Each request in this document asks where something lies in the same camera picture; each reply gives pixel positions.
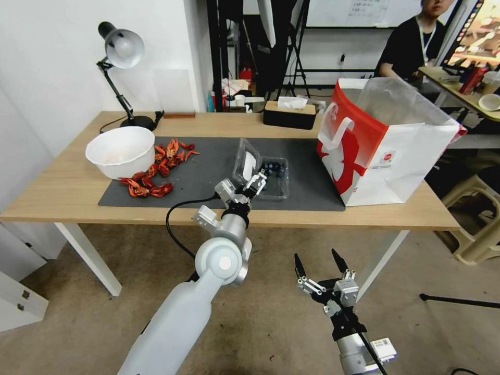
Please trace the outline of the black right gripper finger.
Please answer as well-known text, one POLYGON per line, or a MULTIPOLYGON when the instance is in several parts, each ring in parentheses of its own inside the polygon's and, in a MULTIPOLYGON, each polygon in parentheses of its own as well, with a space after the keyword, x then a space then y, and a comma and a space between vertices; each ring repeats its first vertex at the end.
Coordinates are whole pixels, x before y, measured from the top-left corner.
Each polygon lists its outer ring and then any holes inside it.
POLYGON ((356 272, 348 267, 344 258, 341 257, 335 249, 332 248, 331 253, 332 253, 333 259, 335 261, 335 264, 337 265, 337 267, 339 269, 339 272, 342 274, 342 279, 343 280, 354 280, 356 272))
POLYGON ((324 286, 321 286, 318 282, 306 276, 305 269, 298 253, 294 254, 294 265, 297 276, 296 285, 299 289, 310 296, 321 296, 326 293, 327 289, 324 286))

